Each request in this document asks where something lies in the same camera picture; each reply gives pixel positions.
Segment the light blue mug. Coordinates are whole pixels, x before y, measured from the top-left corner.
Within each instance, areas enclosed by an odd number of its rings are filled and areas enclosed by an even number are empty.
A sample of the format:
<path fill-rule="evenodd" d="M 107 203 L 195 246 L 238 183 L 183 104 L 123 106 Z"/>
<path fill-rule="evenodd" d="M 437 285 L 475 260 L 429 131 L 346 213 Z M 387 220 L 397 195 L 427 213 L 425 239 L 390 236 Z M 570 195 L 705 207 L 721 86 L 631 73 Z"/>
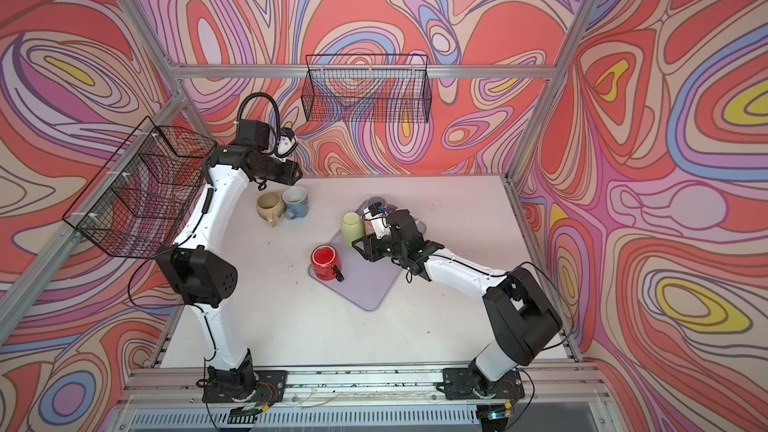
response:
<path fill-rule="evenodd" d="M 282 194 L 285 203 L 285 218 L 303 219 L 309 213 L 308 192 L 302 186 L 291 186 Z"/>

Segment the beige speckled mug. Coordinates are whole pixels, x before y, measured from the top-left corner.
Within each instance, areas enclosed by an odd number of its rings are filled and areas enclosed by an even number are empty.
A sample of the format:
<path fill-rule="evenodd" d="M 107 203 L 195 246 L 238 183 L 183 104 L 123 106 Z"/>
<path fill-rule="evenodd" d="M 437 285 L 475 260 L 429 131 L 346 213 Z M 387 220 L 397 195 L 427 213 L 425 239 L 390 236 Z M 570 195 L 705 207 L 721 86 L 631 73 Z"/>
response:
<path fill-rule="evenodd" d="M 275 228 L 284 218 L 286 205 L 280 194 L 267 192 L 259 196 L 257 200 L 258 215 L 269 225 Z"/>

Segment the red mug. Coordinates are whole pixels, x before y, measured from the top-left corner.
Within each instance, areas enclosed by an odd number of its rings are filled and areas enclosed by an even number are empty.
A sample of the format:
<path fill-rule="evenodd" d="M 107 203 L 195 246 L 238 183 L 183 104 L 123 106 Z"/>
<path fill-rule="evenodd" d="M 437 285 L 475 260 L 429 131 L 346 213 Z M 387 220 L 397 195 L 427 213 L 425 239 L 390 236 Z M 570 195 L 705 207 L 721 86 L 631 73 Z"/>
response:
<path fill-rule="evenodd" d="M 345 280 L 337 250 L 328 244 L 317 246 L 310 256 L 315 277 L 321 281 L 343 282 Z"/>

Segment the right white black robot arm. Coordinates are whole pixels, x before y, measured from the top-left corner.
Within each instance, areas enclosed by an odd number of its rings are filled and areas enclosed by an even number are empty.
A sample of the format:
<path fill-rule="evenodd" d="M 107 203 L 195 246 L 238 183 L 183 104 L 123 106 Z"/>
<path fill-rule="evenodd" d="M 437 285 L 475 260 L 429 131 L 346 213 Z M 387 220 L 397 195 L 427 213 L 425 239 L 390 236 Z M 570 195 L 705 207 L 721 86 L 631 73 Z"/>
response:
<path fill-rule="evenodd" d="M 412 279 L 420 277 L 480 301 L 493 340 L 464 368 L 443 370 L 436 389 L 449 400 L 491 399 L 518 378 L 563 328 L 555 305 L 524 265 L 494 269 L 456 255 L 426 239 L 406 209 L 389 211 L 382 203 L 367 207 L 362 220 L 373 232 L 352 247 L 368 262 L 389 259 Z"/>

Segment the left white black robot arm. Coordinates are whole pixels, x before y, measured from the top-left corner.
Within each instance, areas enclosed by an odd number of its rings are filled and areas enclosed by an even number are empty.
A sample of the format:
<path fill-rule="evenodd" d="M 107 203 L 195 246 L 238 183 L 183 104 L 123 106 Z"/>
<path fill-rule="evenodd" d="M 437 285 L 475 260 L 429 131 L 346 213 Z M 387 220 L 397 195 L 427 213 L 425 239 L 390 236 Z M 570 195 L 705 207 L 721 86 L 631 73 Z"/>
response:
<path fill-rule="evenodd" d="M 260 380 L 254 370 L 230 303 L 238 272 L 221 255 L 228 223 L 250 184 L 260 190 L 271 182 L 293 186 L 303 176 L 290 158 L 297 147 L 295 134 L 283 128 L 280 111 L 274 109 L 271 123 L 246 118 L 247 107 L 256 99 L 277 104 L 265 92 L 242 100 L 235 138 L 215 147 L 203 161 L 204 192 L 187 224 L 170 246 L 150 257 L 202 328 L 207 349 L 196 385 L 205 404 L 253 402 L 267 408 L 281 398 L 276 385 Z"/>

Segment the light green mug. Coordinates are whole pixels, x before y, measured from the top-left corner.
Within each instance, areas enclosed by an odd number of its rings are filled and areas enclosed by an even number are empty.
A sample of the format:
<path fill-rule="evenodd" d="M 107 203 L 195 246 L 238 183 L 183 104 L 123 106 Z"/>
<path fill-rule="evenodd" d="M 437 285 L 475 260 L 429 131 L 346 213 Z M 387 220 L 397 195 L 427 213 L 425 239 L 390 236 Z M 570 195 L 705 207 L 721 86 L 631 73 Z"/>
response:
<path fill-rule="evenodd" d="M 364 221 L 358 213 L 348 212 L 342 218 L 340 232 L 343 243 L 352 246 L 354 241 L 366 235 Z"/>

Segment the purple mug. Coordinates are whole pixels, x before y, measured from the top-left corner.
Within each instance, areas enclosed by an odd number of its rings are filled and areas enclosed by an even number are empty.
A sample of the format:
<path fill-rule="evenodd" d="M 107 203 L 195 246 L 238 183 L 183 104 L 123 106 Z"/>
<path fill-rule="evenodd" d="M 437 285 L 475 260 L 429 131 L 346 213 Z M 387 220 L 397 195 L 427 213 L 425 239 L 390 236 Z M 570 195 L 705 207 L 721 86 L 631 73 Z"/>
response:
<path fill-rule="evenodd" d="M 388 202 L 382 196 L 373 196 L 365 202 L 363 210 L 366 211 L 371 207 L 373 207 L 375 210 L 379 210 L 381 208 L 386 209 L 388 207 Z"/>

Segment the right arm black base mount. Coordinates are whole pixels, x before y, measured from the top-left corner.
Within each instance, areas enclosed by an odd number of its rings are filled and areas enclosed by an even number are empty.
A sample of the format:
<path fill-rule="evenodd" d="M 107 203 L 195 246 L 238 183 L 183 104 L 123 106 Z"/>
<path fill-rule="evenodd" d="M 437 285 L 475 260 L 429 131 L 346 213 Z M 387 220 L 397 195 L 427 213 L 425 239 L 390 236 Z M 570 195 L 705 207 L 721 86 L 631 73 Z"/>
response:
<path fill-rule="evenodd" d="M 498 380 L 489 380 L 470 367 L 442 370 L 442 381 L 435 389 L 448 400 L 505 399 L 512 403 L 526 397 L 523 381 L 517 369 L 508 371 Z"/>

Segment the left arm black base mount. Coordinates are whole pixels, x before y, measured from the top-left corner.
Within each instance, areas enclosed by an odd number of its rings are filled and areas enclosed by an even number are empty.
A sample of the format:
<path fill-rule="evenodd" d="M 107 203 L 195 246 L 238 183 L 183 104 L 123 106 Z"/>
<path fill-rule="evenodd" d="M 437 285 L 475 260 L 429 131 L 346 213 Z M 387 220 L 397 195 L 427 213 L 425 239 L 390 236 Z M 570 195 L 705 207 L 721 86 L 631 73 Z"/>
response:
<path fill-rule="evenodd" d="M 238 373 L 209 368 L 198 384 L 206 404 L 274 404 L 283 400 L 287 378 L 286 370 Z"/>

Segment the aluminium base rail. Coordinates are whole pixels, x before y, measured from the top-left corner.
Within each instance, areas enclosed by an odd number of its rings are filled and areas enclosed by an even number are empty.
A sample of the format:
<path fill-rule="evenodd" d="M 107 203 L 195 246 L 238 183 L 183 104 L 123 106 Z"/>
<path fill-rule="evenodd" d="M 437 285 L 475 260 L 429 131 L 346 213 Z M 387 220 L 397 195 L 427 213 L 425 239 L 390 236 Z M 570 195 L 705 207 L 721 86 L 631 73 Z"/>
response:
<path fill-rule="evenodd" d="M 110 431 L 622 431 L 594 366 L 544 360 L 473 393 L 456 363 L 262 369 L 251 403 L 203 401 L 196 368 L 133 374 Z"/>

